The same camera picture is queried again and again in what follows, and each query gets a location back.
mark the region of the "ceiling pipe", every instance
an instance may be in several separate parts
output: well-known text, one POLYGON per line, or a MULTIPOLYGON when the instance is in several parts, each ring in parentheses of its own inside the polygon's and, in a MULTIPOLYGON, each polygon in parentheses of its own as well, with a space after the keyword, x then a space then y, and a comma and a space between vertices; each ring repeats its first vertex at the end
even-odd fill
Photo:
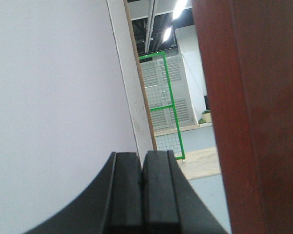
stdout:
POLYGON ((157 3, 158 3, 158 0, 150 0, 150 3, 149 3, 148 15, 147 15, 145 53, 147 53, 150 48, 157 3))

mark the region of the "reddish-brown wooden panel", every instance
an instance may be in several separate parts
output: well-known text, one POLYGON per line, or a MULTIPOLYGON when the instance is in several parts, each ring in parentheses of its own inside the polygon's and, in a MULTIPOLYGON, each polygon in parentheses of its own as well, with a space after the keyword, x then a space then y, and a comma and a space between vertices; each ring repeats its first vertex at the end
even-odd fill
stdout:
POLYGON ((293 233, 293 0, 193 0, 233 233, 293 233))
POLYGON ((293 234, 293 0, 232 6, 265 222, 293 234))

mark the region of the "green metal frame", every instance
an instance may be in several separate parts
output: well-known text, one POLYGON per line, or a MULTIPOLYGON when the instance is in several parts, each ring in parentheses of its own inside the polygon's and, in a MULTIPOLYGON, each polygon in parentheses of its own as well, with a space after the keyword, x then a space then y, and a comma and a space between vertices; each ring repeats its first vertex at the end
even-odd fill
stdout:
POLYGON ((169 94, 170 94, 170 99, 171 99, 171 105, 152 108, 152 109, 150 109, 150 111, 158 111, 158 110, 162 110, 162 109, 166 109, 166 108, 172 108, 173 109, 174 117, 175 117, 175 121, 176 121, 176 128, 177 128, 179 143, 180 143, 180 148, 181 148, 181 153, 182 153, 182 156, 176 157, 176 159, 186 159, 184 145, 182 143, 182 138, 181 138, 179 121, 178 121, 178 117, 177 117, 175 100, 174 100, 174 97, 173 97, 173 94, 172 94, 172 88, 171 88, 171 83, 170 83, 170 78, 169 78, 169 73, 168 73, 168 66, 167 66, 167 62, 166 62, 165 51, 156 52, 156 53, 152 53, 152 54, 148 54, 148 55, 143 55, 143 56, 140 56, 139 59, 148 59, 148 58, 152 58, 152 57, 155 57, 155 56, 162 56, 163 57, 165 73, 166 73, 166 77, 167 77, 169 94))

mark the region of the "potted plant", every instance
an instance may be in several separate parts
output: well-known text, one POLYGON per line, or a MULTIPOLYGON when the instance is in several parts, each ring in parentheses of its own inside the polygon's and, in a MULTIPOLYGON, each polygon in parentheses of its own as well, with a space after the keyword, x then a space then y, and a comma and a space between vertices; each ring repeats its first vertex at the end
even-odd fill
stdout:
POLYGON ((202 119, 204 119, 206 123, 211 123, 210 110, 205 110, 205 111, 202 112, 202 119))

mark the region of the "black plastic part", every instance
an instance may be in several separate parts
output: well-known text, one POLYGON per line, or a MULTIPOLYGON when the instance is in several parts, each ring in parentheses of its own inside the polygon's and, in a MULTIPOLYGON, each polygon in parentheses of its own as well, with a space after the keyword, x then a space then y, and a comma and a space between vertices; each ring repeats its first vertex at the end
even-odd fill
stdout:
POLYGON ((116 153, 68 206, 26 234, 107 234, 116 153))
POLYGON ((117 153, 111 207, 111 234, 142 234, 142 169, 136 153, 117 153))
POLYGON ((172 151, 112 153, 69 205, 25 234, 227 234, 172 151))
POLYGON ((227 234, 188 183, 173 151, 167 154, 182 234, 227 234))
POLYGON ((149 151, 143 164, 146 234, 179 234, 167 152, 149 151))

